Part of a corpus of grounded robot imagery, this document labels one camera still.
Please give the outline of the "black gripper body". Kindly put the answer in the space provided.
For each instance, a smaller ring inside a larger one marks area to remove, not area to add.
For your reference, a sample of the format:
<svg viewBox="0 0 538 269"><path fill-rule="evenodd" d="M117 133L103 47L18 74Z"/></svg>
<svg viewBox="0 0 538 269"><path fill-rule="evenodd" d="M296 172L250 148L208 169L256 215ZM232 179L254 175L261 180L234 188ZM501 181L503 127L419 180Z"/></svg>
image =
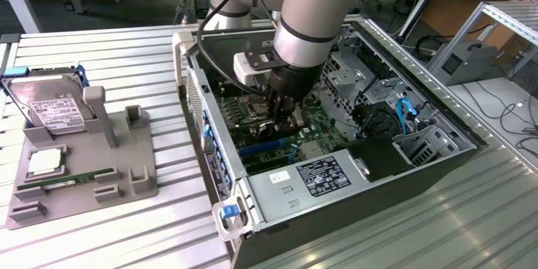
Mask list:
<svg viewBox="0 0 538 269"><path fill-rule="evenodd" d="M269 87L277 95L290 97L302 102L318 81L324 66L296 67L285 66L273 69L269 78Z"/></svg>

